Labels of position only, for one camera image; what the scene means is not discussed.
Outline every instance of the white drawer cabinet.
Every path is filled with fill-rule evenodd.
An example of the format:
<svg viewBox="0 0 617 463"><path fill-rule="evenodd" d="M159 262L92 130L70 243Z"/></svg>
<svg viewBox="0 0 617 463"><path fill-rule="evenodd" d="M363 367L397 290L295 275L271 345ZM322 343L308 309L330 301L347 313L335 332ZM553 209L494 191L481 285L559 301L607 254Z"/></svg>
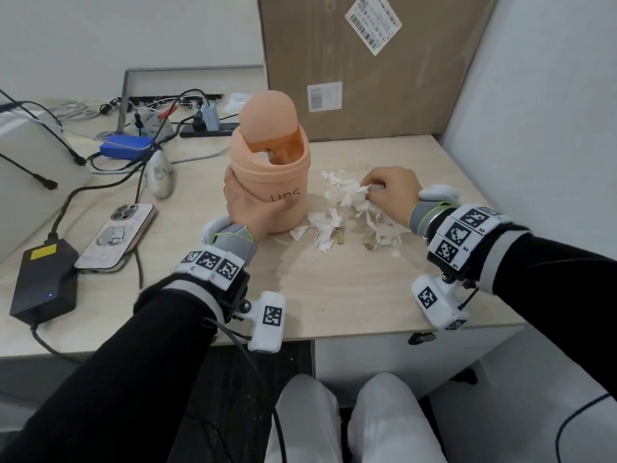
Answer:
<svg viewBox="0 0 617 463"><path fill-rule="evenodd" d="M436 341L411 346L411 333L315 340L315 375L339 396L355 402L362 386L391 372L421 398L523 327L465 328L437 333Z"/></svg>

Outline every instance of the pile of shredded paper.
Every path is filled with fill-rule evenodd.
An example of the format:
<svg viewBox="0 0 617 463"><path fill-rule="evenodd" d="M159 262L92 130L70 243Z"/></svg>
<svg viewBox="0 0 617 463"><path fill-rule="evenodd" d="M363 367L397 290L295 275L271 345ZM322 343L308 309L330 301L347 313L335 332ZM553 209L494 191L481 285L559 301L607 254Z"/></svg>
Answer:
<svg viewBox="0 0 617 463"><path fill-rule="evenodd" d="M344 173L345 171L342 169L337 172L338 175ZM333 184L332 189L325 193L325 197L332 205L328 211L329 214L309 213L309 225L297 226L292 229L290 231L292 237L300 240L309 227L315 227L317 228L315 247L323 253L328 253L335 243L333 233L343 233L344 221L339 216L337 208L348 207L353 210L355 217L366 220L366 224L372 232L367 234L367 240L373 241L365 243L367 248L375 250L380 246L391 247L392 256L400 257L399 247L402 244L400 235L411 231L391 220L379 208L366 200L366 194L370 189L379 191L383 187L381 185L360 186L358 180L344 179L338 175L335 175L334 172L321 172L321 176Z"/></svg>

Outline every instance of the yellow label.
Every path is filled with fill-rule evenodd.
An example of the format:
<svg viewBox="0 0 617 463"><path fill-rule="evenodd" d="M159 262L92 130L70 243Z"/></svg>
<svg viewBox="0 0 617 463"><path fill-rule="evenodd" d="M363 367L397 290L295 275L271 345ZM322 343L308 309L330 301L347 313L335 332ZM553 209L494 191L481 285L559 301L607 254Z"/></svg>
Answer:
<svg viewBox="0 0 617 463"><path fill-rule="evenodd" d="M30 260L36 260L37 258L46 257L47 255L53 255L56 253L56 249L58 248L58 244L48 245L46 247L41 247L36 250L32 250L30 254Z"/></svg>

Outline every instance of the person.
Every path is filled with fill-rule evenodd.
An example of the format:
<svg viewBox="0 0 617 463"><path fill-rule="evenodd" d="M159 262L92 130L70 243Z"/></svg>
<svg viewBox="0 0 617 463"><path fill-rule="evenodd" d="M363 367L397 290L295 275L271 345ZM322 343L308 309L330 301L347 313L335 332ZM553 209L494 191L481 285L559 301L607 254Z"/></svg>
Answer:
<svg viewBox="0 0 617 463"><path fill-rule="evenodd" d="M362 185L371 183L384 189L371 190L367 198L398 223L411 223L428 241L456 210L451 202L422 200L423 189L409 169L376 168ZM224 193L231 225L213 246L235 248L250 261L272 220L296 201L258 201L231 169L225 174ZM417 210L431 217L418 218ZM583 209L564 215L563 223L574 217L594 224ZM489 290L615 396L617 378L609 362L615 302L607 289L617 275L615 261L505 223L473 249L467 278L481 281L485 261L494 256L492 249L500 247L502 238L509 245L500 254ZM166 461L197 371L216 334L205 321L220 318L212 289L208 281L181 270L145 289L133 317L43 403L0 454L0 462ZM341 461L333 398L306 376L292 379L284 389L276 406L290 462ZM355 457L365 462L445 461L417 406L409 389L392 375L371 380L360 393L349 427ZM325 410L325 415L303 415L307 408ZM266 461L279 459L273 429Z"/></svg>

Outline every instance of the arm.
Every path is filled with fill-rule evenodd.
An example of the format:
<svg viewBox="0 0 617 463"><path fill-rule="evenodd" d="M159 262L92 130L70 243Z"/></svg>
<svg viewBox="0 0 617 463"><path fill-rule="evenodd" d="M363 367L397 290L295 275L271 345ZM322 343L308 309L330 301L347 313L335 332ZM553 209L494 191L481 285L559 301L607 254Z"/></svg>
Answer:
<svg viewBox="0 0 617 463"><path fill-rule="evenodd" d="M430 210L431 202L420 200L422 188L409 169L375 169L362 185L370 183L385 184L386 188L383 192L369 192L369 200L429 242L458 206L457 201L452 201L455 197L443 207L437 207L433 201L434 209ZM415 211L420 211L420 215L416 213L413 217ZM504 225L473 249L467 266L468 279L481 280L497 239L516 229L521 226ZM613 325L617 313L612 308L610 287L615 278L617 262L614 260L528 233L514 241L499 258L497 272L487 290L498 295L609 393L617 396L617 379L611 368L596 360L598 351L614 349Z"/></svg>
<svg viewBox="0 0 617 463"><path fill-rule="evenodd" d="M225 183L228 211L237 224L213 245L248 262L255 247L247 240L265 237L272 221L296 200L261 203L231 171ZM220 317L211 289L206 281L177 273L143 291L133 317L28 420L0 454L0 463L164 463L216 334L202 321Z"/></svg>

